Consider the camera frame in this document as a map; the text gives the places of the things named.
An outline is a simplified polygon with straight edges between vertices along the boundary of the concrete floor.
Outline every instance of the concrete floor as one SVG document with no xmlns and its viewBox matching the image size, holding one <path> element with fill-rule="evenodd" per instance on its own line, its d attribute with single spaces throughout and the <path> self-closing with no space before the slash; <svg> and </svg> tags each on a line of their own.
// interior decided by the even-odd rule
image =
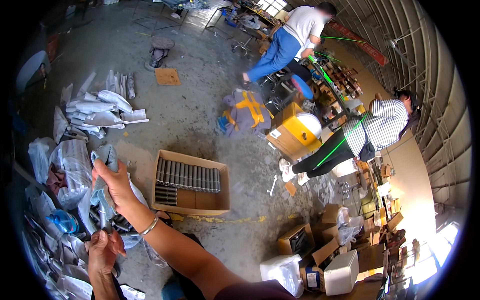
<svg viewBox="0 0 480 300">
<path fill-rule="evenodd" d="M 159 7 L 141 5 L 145 9 L 137 9 L 135 18 L 152 15 L 147 9 Z M 214 7 L 225 5 L 229 6 L 230 2 L 219 1 Z M 226 108 L 221 104 L 222 97 L 240 86 L 240 74 L 258 60 L 258 51 L 253 51 L 251 60 L 241 58 L 239 53 L 231 52 L 233 40 L 215 37 L 209 31 L 202 33 L 214 8 L 189 12 L 182 27 L 155 31 L 155 35 L 176 42 L 162 67 L 177 68 L 181 81 L 180 86 L 158 85 L 154 74 L 144 68 L 150 49 L 147 35 L 151 30 L 131 24 L 134 6 L 135 1 L 121 1 L 89 9 L 87 19 L 93 20 L 90 24 L 62 35 L 58 50 L 62 56 L 52 65 L 47 89 L 21 112 L 32 128 L 26 143 L 17 145 L 17 151 L 25 154 L 28 142 L 52 135 L 53 108 L 59 104 L 62 87 L 73 83 L 75 95 L 88 75 L 95 71 L 97 77 L 90 90 L 99 90 L 95 85 L 105 84 L 109 70 L 123 74 L 133 72 L 137 97 L 130 103 L 134 109 L 145 108 L 150 121 L 128 124 L 124 130 L 106 129 L 107 135 L 102 140 L 90 136 L 88 149 L 114 145 L 120 159 L 132 161 L 129 168 L 132 181 L 146 199 L 151 197 L 152 168 L 159 149 L 228 164 L 231 211 L 216 218 L 177 217 L 174 228 L 194 233 L 204 247 L 233 272 L 247 280 L 259 281 L 258 264 L 277 255 L 276 239 L 295 225 L 315 218 L 323 208 L 324 199 L 318 199 L 313 190 L 304 192 L 296 180 L 293 182 L 298 189 L 293 198 L 282 197 L 285 188 L 281 180 L 277 181 L 270 197 L 266 190 L 271 188 L 274 174 L 280 174 L 276 164 L 281 157 L 279 151 L 248 133 L 227 139 L 216 126 L 217 117 Z M 166 11 L 164 15 L 169 15 L 170 11 Z M 68 20 L 62 30 L 76 22 L 80 22 L 79 16 Z M 154 19 L 143 20 L 150 27 L 153 22 Z M 174 23 L 161 18 L 157 28 L 169 24 Z M 237 33 L 237 39 L 246 40 L 245 34 Z M 267 156 L 272 161 L 268 165 Z M 20 161 L 28 167 L 28 159 L 21 157 L 19 155 Z M 316 183 L 318 179 L 309 181 L 311 186 Z M 127 250 L 127 255 L 118 260 L 122 269 L 119 282 L 145 292 L 147 299 L 159 299 L 161 288 L 172 275 L 171 270 L 153 265 L 142 245 Z"/>
</svg>

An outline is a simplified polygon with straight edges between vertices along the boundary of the white foam box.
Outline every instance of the white foam box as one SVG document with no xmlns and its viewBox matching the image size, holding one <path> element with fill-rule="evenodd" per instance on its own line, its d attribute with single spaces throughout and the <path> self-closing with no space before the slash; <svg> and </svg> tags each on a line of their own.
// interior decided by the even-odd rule
<svg viewBox="0 0 480 300">
<path fill-rule="evenodd" d="M 325 293 L 327 296 L 350 293 L 358 274 L 357 250 L 337 255 L 324 270 Z"/>
</svg>

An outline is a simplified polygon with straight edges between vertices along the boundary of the wrench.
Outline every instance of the wrench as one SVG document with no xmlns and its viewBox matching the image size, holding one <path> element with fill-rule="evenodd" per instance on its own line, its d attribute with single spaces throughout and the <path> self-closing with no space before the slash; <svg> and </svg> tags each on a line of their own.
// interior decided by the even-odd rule
<svg viewBox="0 0 480 300">
<path fill-rule="evenodd" d="M 272 193 L 273 193 L 273 188 L 275 187 L 275 183 L 276 183 L 276 174 L 275 176 L 273 177 L 274 180 L 273 180 L 273 184 L 272 184 L 272 188 L 270 190 L 267 190 L 267 193 L 270 194 L 270 196 L 272 196 Z"/>
</svg>

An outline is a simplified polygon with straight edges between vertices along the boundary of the silver bangle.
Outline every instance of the silver bangle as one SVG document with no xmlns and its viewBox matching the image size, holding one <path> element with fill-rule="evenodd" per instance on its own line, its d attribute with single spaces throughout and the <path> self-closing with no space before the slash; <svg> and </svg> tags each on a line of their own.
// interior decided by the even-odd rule
<svg viewBox="0 0 480 300">
<path fill-rule="evenodd" d="M 139 232 L 138 235 L 139 236 L 144 236 L 145 234 L 149 233 L 156 225 L 156 223 L 158 222 L 158 217 L 155 216 L 155 219 L 152 221 L 152 223 L 147 227 L 147 229 L 145 229 L 144 231 L 142 232 Z"/>
</svg>

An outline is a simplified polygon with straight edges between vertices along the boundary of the black hair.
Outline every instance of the black hair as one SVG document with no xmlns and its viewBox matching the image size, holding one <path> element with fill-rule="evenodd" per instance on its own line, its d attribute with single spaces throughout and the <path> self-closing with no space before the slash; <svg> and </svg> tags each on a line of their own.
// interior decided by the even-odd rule
<svg viewBox="0 0 480 300">
<path fill-rule="evenodd" d="M 319 9 L 319 10 L 322 10 L 327 14 L 331 14 L 332 17 L 336 16 L 335 5 L 331 4 L 330 2 L 322 2 L 322 3 L 318 4 L 315 8 Z"/>
<path fill-rule="evenodd" d="M 406 96 L 410 97 L 410 108 L 412 109 L 412 113 L 408 116 L 408 122 L 405 125 L 405 127 L 400 131 L 400 134 L 398 135 L 398 139 L 401 139 L 403 134 L 409 129 L 412 128 L 413 126 L 417 125 L 420 121 L 420 116 L 421 116 L 421 109 L 419 107 L 417 98 L 415 95 L 409 91 L 409 90 L 402 90 L 402 91 L 397 91 L 396 92 L 397 97 L 400 98 L 400 96 Z"/>
</svg>

